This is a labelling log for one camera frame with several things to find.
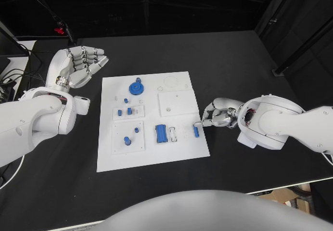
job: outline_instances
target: white cable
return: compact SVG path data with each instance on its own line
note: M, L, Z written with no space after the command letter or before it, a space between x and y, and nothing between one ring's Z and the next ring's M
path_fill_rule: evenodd
M0 189L7 185L7 183L10 182L10 180L14 178L14 176L15 176L15 174L17 174L17 172L18 172L20 166L21 166L21 164L23 164L23 160L24 160L24 156L21 157L21 161L20 161L20 164L18 164L18 168L17 168L17 170L15 170L15 172L14 172L11 178L8 179L8 181L5 182L5 184L0 187Z
M333 166L333 162L328 160L328 158L327 158L325 154L324 154L324 153L321 153L321 154L322 154L322 156L324 156L324 158L325 158L327 162L328 162L328 163L330 163L330 165Z

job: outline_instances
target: black tabletop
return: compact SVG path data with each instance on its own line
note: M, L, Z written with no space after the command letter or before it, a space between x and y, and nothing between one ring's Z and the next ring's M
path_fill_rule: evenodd
M36 51L67 47L44 40ZM239 129L206 127L210 157L96 173L102 77L188 71L200 113L217 97L240 101L273 94L296 102L253 31L86 38L77 45L105 50L109 62L70 95L90 99L74 128L43 141L25 155L0 191L0 229L40 231L105 219L162 194L216 189L250 193L333 176L322 156L288 138L282 150L247 148ZM40 53L46 76L51 55Z

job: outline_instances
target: blue cylinder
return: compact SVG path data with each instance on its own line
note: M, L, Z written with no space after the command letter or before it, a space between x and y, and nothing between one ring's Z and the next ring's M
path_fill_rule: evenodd
M129 85L129 93L132 95L139 95L144 92L144 85L141 84L141 79L136 78L135 82Z
M123 142L125 142L125 145L129 146L131 141L129 141L129 138L126 136L123 137Z

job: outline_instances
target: small blue part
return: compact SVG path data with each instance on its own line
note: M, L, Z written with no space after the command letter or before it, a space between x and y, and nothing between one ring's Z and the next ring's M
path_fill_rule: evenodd
M167 142L167 132L165 132L165 125L160 124L155 125L155 136L157 136L157 143Z
M194 130L194 136L197 138L198 137L198 131L197 131L197 127L194 127L194 125L193 125L193 130Z
M135 82L129 85L129 93L132 95L139 95L144 92L144 85L141 84L141 79L136 78Z
M123 142L125 142L125 145L129 146L131 141L129 141L129 138L126 136L123 137Z

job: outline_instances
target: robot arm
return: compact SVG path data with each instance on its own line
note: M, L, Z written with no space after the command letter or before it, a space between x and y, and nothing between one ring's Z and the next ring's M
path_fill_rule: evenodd
M204 110L203 120L194 126L233 128L236 124L240 128L237 141L250 148L259 145L279 150L288 136L292 136L312 151L333 153L331 107L318 107L305 112L294 102L272 95L260 96L243 104L217 98Z
M27 154L38 143L73 128L86 115L89 99L67 93L82 87L108 62L103 50L73 47L53 56L46 87L30 89L17 102L0 104L0 167Z

